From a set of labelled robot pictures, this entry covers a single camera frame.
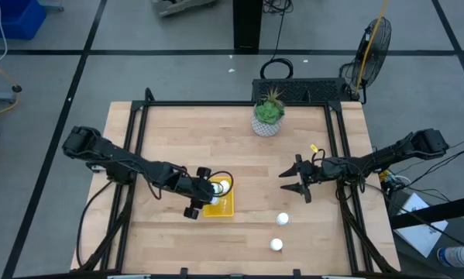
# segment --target white paper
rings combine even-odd
[[[422,208],[429,207],[418,195],[413,193],[409,199],[405,202],[403,208],[413,212]],[[399,214],[406,213],[404,210],[400,210]],[[432,223],[433,226],[440,230],[445,230],[448,225],[447,221],[440,221]],[[428,257],[431,250],[438,242],[438,239],[442,235],[440,232],[435,231],[433,228],[426,225],[417,225],[402,229],[395,229],[396,232],[403,240],[414,247],[424,257]]]

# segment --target blue bin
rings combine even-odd
[[[44,8],[37,0],[0,0],[0,6],[2,28],[7,39],[32,39],[46,18]]]

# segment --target yellow cable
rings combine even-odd
[[[371,45],[373,44],[374,36],[376,35],[376,31],[378,31],[378,27],[380,26],[381,18],[383,18],[383,14],[385,13],[385,9],[387,8],[387,4],[388,4],[388,0],[385,0],[385,2],[383,3],[383,7],[381,8],[380,15],[378,16],[378,20],[376,21],[376,24],[374,25],[373,33],[371,34],[371,38],[369,39],[369,43],[368,43],[368,47],[366,48],[366,52],[364,52],[363,62],[361,63],[361,71],[359,71],[359,76],[357,77],[356,91],[359,90],[359,86],[361,85],[361,81],[363,79],[364,66],[366,66],[366,58],[368,56],[369,49],[371,48]]]
[[[14,81],[12,78],[10,78],[9,75],[6,74],[6,72],[3,71],[1,68],[0,68],[0,74],[1,74],[3,77],[5,77],[11,84],[13,84],[13,87],[18,86],[18,85],[15,83],[15,81]],[[20,94],[19,94],[18,92],[16,92],[15,94],[16,94],[16,100],[15,100],[15,102],[13,103],[13,105],[10,105],[8,108],[5,108],[5,109],[0,110],[0,115],[1,115],[2,113],[5,113],[5,112],[7,112],[7,111],[9,111],[9,110],[14,109],[14,108],[18,105]]]

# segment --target succulent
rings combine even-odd
[[[278,100],[281,92],[278,88],[271,88],[268,94],[262,98],[256,106],[256,117],[259,121],[274,125],[284,116],[284,104]]]

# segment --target yellow tray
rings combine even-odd
[[[232,185],[230,177],[212,177],[211,182],[219,183],[220,181],[228,181]],[[204,206],[204,217],[232,217],[233,216],[233,185],[232,190],[225,196],[221,197],[216,205]]]

